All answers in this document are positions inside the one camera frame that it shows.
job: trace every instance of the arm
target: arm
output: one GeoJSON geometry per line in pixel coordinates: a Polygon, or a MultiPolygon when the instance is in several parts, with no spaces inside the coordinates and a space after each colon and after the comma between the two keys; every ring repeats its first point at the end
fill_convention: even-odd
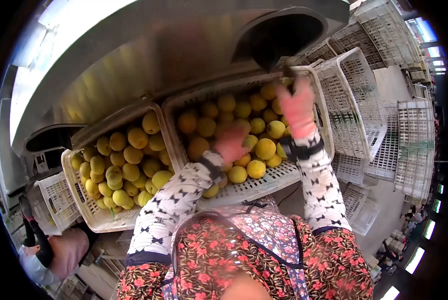
{"type": "MultiPolygon", "coordinates": [[[[282,85],[276,87],[276,94],[296,145],[310,147],[321,140],[312,117],[315,96],[309,82],[302,77],[296,78],[294,86],[294,95],[282,85]]],[[[351,230],[339,183],[326,151],[322,149],[307,160],[299,160],[297,165],[304,191],[304,217],[313,233],[317,235],[335,228],[351,230]]]]}

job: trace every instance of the person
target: person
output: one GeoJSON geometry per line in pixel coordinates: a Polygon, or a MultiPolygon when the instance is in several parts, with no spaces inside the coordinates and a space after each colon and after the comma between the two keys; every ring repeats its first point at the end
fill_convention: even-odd
{"type": "Polygon", "coordinates": [[[60,236],[47,237],[34,219],[29,201],[21,196],[19,204],[26,237],[18,254],[27,276],[35,283],[50,285],[77,273],[98,234],[81,222],[60,236]]]}
{"type": "Polygon", "coordinates": [[[378,266],[381,266],[386,261],[386,258],[389,258],[391,262],[395,262],[397,260],[399,260],[400,262],[403,261],[404,257],[402,255],[395,254],[393,251],[391,251],[385,240],[382,243],[384,244],[385,251],[377,251],[378,255],[383,255],[383,257],[379,260],[379,263],[377,264],[378,266]]]}
{"type": "Polygon", "coordinates": [[[279,213],[271,196],[194,213],[221,166],[249,151],[232,127],[188,163],[137,216],[119,299],[370,299],[368,265],[346,219],[331,159],[312,117],[314,93],[295,79],[276,94],[299,147],[303,218],[279,213]]]}

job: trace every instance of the yellow fruit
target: yellow fruit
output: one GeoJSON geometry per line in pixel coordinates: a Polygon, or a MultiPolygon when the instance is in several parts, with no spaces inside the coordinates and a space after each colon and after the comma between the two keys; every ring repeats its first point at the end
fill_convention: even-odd
{"type": "Polygon", "coordinates": [[[266,174],[266,164],[260,160],[251,160],[247,165],[246,171],[249,177],[259,179],[266,174]]]}
{"type": "Polygon", "coordinates": [[[251,120],[251,132],[253,134],[260,134],[266,129],[266,123],[260,117],[255,117],[251,120]]]}
{"type": "Polygon", "coordinates": [[[147,177],[152,178],[157,171],[161,170],[161,164],[157,160],[149,158],[141,164],[141,168],[147,177]]]}
{"type": "Polygon", "coordinates": [[[264,119],[264,122],[270,123],[272,121],[279,120],[279,116],[270,108],[266,108],[264,112],[262,113],[262,118],[264,119]]]}
{"type": "Polygon", "coordinates": [[[251,155],[251,161],[253,161],[253,160],[261,161],[264,165],[266,165],[266,161],[265,161],[264,159],[261,159],[261,158],[257,157],[256,153],[253,153],[253,154],[251,155]]]}
{"type": "Polygon", "coordinates": [[[129,163],[133,165],[137,165],[141,162],[143,159],[143,151],[141,149],[134,148],[133,146],[129,145],[124,149],[124,159],[129,163]]]}
{"type": "Polygon", "coordinates": [[[96,201],[97,206],[101,209],[107,209],[108,207],[104,204],[104,198],[99,198],[96,201]]]}
{"type": "Polygon", "coordinates": [[[153,151],[161,151],[166,148],[164,143],[163,135],[158,132],[149,137],[149,148],[153,151]]]}
{"type": "Polygon", "coordinates": [[[110,159],[113,166],[122,167],[126,163],[126,159],[124,158],[124,151],[111,153],[110,159]]]}
{"type": "Polygon", "coordinates": [[[90,194],[97,194],[99,193],[99,186],[94,181],[88,180],[86,181],[86,190],[90,194]]]}
{"type": "Polygon", "coordinates": [[[245,146],[245,147],[249,147],[249,149],[250,149],[249,152],[254,152],[256,144],[257,144],[258,141],[259,141],[259,139],[257,138],[257,136],[248,134],[244,138],[244,141],[242,142],[242,145],[245,146]]]}
{"type": "Polygon", "coordinates": [[[275,98],[274,101],[272,102],[272,110],[278,115],[283,114],[283,111],[281,109],[281,102],[279,102],[279,98],[275,98]]]}
{"type": "Polygon", "coordinates": [[[79,167],[79,172],[81,177],[91,177],[91,164],[87,161],[83,162],[79,167]]]}
{"type": "Polygon", "coordinates": [[[187,146],[187,156],[191,161],[196,162],[203,156],[204,151],[209,149],[209,142],[198,136],[189,142],[189,146],[187,146]]]}
{"type": "Polygon", "coordinates": [[[222,173],[221,177],[222,177],[221,181],[217,183],[219,189],[222,189],[227,185],[227,175],[225,173],[222,173]]]}
{"type": "Polygon", "coordinates": [[[167,153],[167,149],[161,150],[159,152],[159,158],[161,159],[161,162],[166,165],[171,165],[171,158],[169,157],[169,153],[167,153]]]}
{"type": "Polygon", "coordinates": [[[90,179],[95,183],[100,183],[104,180],[104,173],[96,174],[94,171],[90,171],[90,179]]]}
{"type": "Polygon", "coordinates": [[[110,197],[112,196],[112,193],[114,193],[114,191],[112,189],[109,188],[109,186],[107,185],[106,181],[103,181],[101,183],[99,183],[97,185],[99,192],[106,197],[110,197]]]}
{"type": "Polygon", "coordinates": [[[142,129],[144,129],[148,135],[154,135],[161,131],[155,111],[151,110],[144,115],[142,119],[142,129]]]}
{"type": "Polygon", "coordinates": [[[280,139],[285,130],[286,126],[281,121],[272,121],[267,124],[266,128],[267,134],[274,139],[280,139]]]}
{"type": "Polygon", "coordinates": [[[95,174],[101,175],[104,173],[104,159],[100,156],[94,156],[90,160],[90,169],[94,171],[95,174]]]}
{"type": "Polygon", "coordinates": [[[243,166],[233,166],[232,169],[227,173],[227,178],[233,183],[243,183],[248,177],[248,172],[243,166]]]}
{"type": "Polygon", "coordinates": [[[150,194],[152,194],[152,195],[156,195],[156,193],[157,193],[157,191],[158,191],[159,189],[157,189],[157,188],[155,187],[155,185],[153,184],[153,181],[152,181],[152,180],[148,180],[148,181],[146,181],[146,190],[147,190],[150,194]]]}
{"type": "Polygon", "coordinates": [[[206,197],[206,198],[211,198],[211,197],[214,197],[218,191],[219,191],[219,187],[217,186],[217,184],[214,184],[209,189],[206,189],[205,191],[203,191],[202,196],[206,197]]]}
{"type": "Polygon", "coordinates": [[[123,189],[118,189],[112,194],[112,200],[118,206],[125,206],[129,204],[129,195],[123,189]]]}
{"type": "Polygon", "coordinates": [[[86,177],[84,177],[84,176],[81,176],[80,177],[80,183],[83,185],[83,186],[86,186],[86,181],[88,180],[89,178],[86,178],[86,177]]]}
{"type": "Polygon", "coordinates": [[[259,140],[262,140],[262,139],[269,139],[269,140],[273,141],[274,144],[277,143],[277,140],[274,137],[271,137],[267,132],[263,132],[259,135],[259,140]]]}
{"type": "Polygon", "coordinates": [[[82,152],[82,156],[88,162],[97,155],[97,149],[94,146],[85,146],[82,152]]]}
{"type": "Polygon", "coordinates": [[[239,101],[235,104],[234,116],[236,118],[247,118],[251,114],[251,104],[248,101],[239,101]]]}
{"type": "Polygon", "coordinates": [[[172,177],[169,171],[157,171],[152,177],[152,184],[156,189],[162,188],[172,177]]]}
{"type": "Polygon", "coordinates": [[[247,135],[251,132],[251,124],[246,119],[238,118],[234,121],[234,124],[242,127],[247,135]]]}
{"type": "Polygon", "coordinates": [[[124,164],[122,166],[122,178],[130,182],[137,180],[139,178],[139,167],[130,163],[124,164]]]}
{"type": "Polygon", "coordinates": [[[233,164],[232,163],[228,163],[227,165],[223,165],[221,170],[224,173],[227,173],[227,172],[231,171],[232,167],[233,167],[233,164]]]}
{"type": "Polygon", "coordinates": [[[134,184],[137,188],[143,188],[146,186],[147,176],[143,173],[139,173],[139,178],[134,180],[132,184],[134,184]]]}
{"type": "Polygon", "coordinates": [[[274,84],[267,83],[260,88],[260,94],[264,97],[264,99],[272,100],[276,97],[276,90],[274,88],[274,84]]]}
{"type": "Polygon", "coordinates": [[[210,119],[214,119],[219,114],[219,110],[213,102],[204,102],[200,107],[200,112],[204,117],[210,119]]]}
{"type": "Polygon", "coordinates": [[[128,140],[122,132],[114,132],[109,139],[109,146],[114,151],[121,151],[126,147],[128,140]]]}
{"type": "Polygon", "coordinates": [[[130,182],[130,181],[126,181],[124,183],[123,189],[131,197],[133,197],[139,193],[139,189],[134,184],[132,184],[132,182],[130,182]]]}
{"type": "Polygon", "coordinates": [[[200,117],[197,119],[197,133],[202,137],[209,137],[214,134],[216,122],[210,117],[200,117]]]}
{"type": "Polygon", "coordinates": [[[148,191],[143,190],[137,196],[137,205],[140,206],[140,207],[143,207],[144,205],[146,205],[146,203],[149,202],[149,200],[151,200],[153,198],[153,196],[154,195],[152,195],[148,191]]]}
{"type": "Polygon", "coordinates": [[[109,208],[114,208],[114,207],[117,207],[118,205],[116,204],[116,203],[114,203],[114,200],[112,200],[112,197],[111,196],[104,196],[103,197],[103,201],[104,201],[104,205],[106,206],[106,207],[109,207],[109,208]]]}
{"type": "Polygon", "coordinates": [[[81,165],[83,162],[84,162],[84,158],[80,152],[72,155],[71,165],[74,170],[79,170],[81,168],[81,165]]]}
{"type": "Polygon", "coordinates": [[[105,172],[105,178],[107,179],[107,184],[116,185],[122,180],[121,169],[117,165],[109,167],[105,172]]]}
{"type": "Polygon", "coordinates": [[[291,127],[287,126],[284,130],[284,136],[291,136],[291,127]]]}
{"type": "Polygon", "coordinates": [[[113,191],[117,191],[117,190],[122,189],[123,183],[122,183],[122,180],[116,184],[107,182],[107,186],[109,187],[109,189],[112,189],[113,191]]]}
{"type": "Polygon", "coordinates": [[[122,207],[116,206],[116,207],[113,208],[113,211],[114,211],[114,214],[118,214],[118,213],[120,213],[122,211],[122,207]]]}
{"type": "Polygon", "coordinates": [[[268,160],[276,153],[276,144],[270,139],[259,140],[256,144],[256,155],[260,159],[268,160]]]}
{"type": "Polygon", "coordinates": [[[219,123],[222,124],[233,123],[234,114],[232,113],[232,111],[231,112],[221,111],[219,112],[219,116],[217,117],[217,119],[219,120],[219,123]]]}
{"type": "Polygon", "coordinates": [[[185,112],[177,118],[177,127],[185,135],[189,135],[194,132],[194,130],[196,130],[196,126],[196,117],[189,112],[185,112]]]}
{"type": "Polygon", "coordinates": [[[281,164],[282,160],[283,158],[279,154],[274,153],[270,159],[266,160],[266,165],[270,168],[275,168],[281,164]]]}
{"type": "Polygon", "coordinates": [[[254,111],[262,111],[267,106],[267,101],[260,94],[254,93],[251,95],[249,102],[251,104],[251,108],[254,111]]]}
{"type": "Polygon", "coordinates": [[[251,161],[251,155],[249,153],[244,154],[240,159],[234,160],[234,166],[246,167],[251,161]]]}
{"type": "Polygon", "coordinates": [[[107,136],[101,136],[97,139],[97,151],[104,156],[111,154],[111,146],[109,145],[109,138],[107,136]]]}
{"type": "Polygon", "coordinates": [[[278,142],[277,145],[276,145],[276,153],[279,154],[279,156],[280,156],[281,158],[286,158],[286,159],[287,159],[287,155],[286,155],[286,153],[284,152],[284,149],[282,148],[280,142],[278,142]]]}
{"type": "Polygon", "coordinates": [[[284,123],[284,125],[287,127],[289,126],[289,123],[287,122],[287,118],[285,116],[281,117],[281,122],[284,123]]]}
{"type": "Polygon", "coordinates": [[[143,149],[149,141],[149,136],[141,128],[134,127],[127,133],[129,144],[136,149],[143,149]]]}

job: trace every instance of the metal surface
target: metal surface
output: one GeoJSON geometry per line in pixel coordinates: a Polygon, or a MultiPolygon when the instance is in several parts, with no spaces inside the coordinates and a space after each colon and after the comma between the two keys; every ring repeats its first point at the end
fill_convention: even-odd
{"type": "MultiPolygon", "coordinates": [[[[326,28],[301,54],[344,27],[349,14],[349,4],[341,0],[128,4],[73,42],[43,70],[41,80],[38,76],[35,91],[19,99],[11,124],[13,149],[22,155],[36,131],[55,124],[95,123],[142,95],[165,97],[205,81],[257,70],[250,59],[230,62],[235,43],[247,24],[283,9],[306,11],[326,28]]],[[[16,80],[14,93],[29,89],[29,84],[16,80]]]]}

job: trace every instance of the hand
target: hand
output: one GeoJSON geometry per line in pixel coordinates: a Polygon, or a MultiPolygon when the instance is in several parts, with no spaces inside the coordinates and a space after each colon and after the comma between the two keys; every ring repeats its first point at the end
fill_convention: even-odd
{"type": "Polygon", "coordinates": [[[246,130],[239,125],[233,125],[222,133],[214,149],[222,156],[224,165],[240,159],[251,150],[242,146],[247,135],[246,130]]]}
{"type": "Polygon", "coordinates": [[[303,76],[295,78],[294,87],[295,93],[291,95],[283,84],[277,83],[276,95],[281,103],[284,117],[289,123],[292,137],[301,139],[316,130],[316,124],[312,117],[312,104],[315,95],[309,80],[303,76]]]}

